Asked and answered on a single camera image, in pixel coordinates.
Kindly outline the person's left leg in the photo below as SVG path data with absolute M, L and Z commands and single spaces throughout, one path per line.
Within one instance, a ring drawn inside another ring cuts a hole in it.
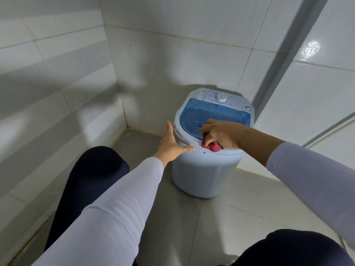
M 69 174 L 44 251 L 69 228 L 86 206 L 129 172 L 128 163 L 110 147 L 96 146 L 84 152 Z

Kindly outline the translucent blue washer lid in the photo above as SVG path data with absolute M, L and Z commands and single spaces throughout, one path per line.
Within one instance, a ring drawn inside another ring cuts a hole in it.
M 253 126 L 252 112 L 241 103 L 241 98 L 230 97 L 226 103 L 203 101 L 190 98 L 187 105 L 179 114 L 182 129 L 190 136 L 202 140 L 201 126 L 208 119 L 224 120 Z

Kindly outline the person's right hand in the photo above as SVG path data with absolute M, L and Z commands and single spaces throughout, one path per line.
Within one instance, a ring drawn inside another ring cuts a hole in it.
M 240 149 L 242 136 L 250 131 L 250 127 L 231 121 L 220 120 L 220 137 L 224 149 Z

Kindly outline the person's left hand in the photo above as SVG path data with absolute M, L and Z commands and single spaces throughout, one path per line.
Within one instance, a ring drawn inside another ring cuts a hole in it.
M 174 126 L 170 121 L 167 121 L 165 135 L 160 140 L 157 152 L 151 157 L 159 159 L 165 168 L 169 162 L 180 156 L 178 145 L 174 137 Z

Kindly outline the red cloth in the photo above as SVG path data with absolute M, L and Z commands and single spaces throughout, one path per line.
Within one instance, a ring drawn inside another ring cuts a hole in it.
M 222 149 L 224 149 L 218 142 L 216 141 L 212 141 L 211 143 L 209 143 L 208 145 L 205 145 L 205 139 L 202 139 L 202 148 L 208 149 L 211 152 L 219 152 Z

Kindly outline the light blue mini washing machine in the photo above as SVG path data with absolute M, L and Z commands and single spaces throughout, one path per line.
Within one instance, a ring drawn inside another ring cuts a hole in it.
M 183 105 L 176 112 L 174 131 L 179 145 L 190 145 L 196 149 L 193 152 L 181 154 L 173 161 L 172 179 L 178 188 L 195 197 L 211 198 L 218 195 L 225 179 L 237 167 L 244 155 L 244 151 L 240 149 L 222 149 L 219 152 L 211 152 L 202 148 L 202 140 L 190 136 L 180 126 L 179 114 L 182 113 L 190 98 L 214 102 L 218 93 L 227 94 L 228 99 L 230 97 L 241 98 L 241 103 L 244 106 L 251 107 L 254 123 L 255 110 L 245 97 L 207 88 L 196 89 L 187 96 Z

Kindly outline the person's right leg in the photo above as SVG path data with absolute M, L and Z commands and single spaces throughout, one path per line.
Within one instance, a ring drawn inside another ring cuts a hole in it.
M 230 266 L 355 266 L 355 262 L 321 233 L 279 229 L 247 248 Z

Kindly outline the person's right forearm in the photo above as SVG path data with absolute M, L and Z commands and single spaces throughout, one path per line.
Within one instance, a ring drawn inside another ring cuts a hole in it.
M 355 170 L 243 125 L 236 143 L 355 250 Z

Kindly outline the person's left forearm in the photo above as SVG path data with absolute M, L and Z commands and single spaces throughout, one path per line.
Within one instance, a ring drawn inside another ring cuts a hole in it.
M 149 157 L 92 204 L 32 266 L 132 266 L 164 166 Z

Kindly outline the person's leg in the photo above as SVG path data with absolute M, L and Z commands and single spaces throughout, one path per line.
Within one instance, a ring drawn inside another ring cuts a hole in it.
M 355 266 L 355 262 L 321 233 L 279 229 L 247 248 L 230 266 Z
M 129 172 L 128 163 L 110 147 L 96 146 L 84 152 L 69 174 L 44 251 L 69 228 L 86 206 Z

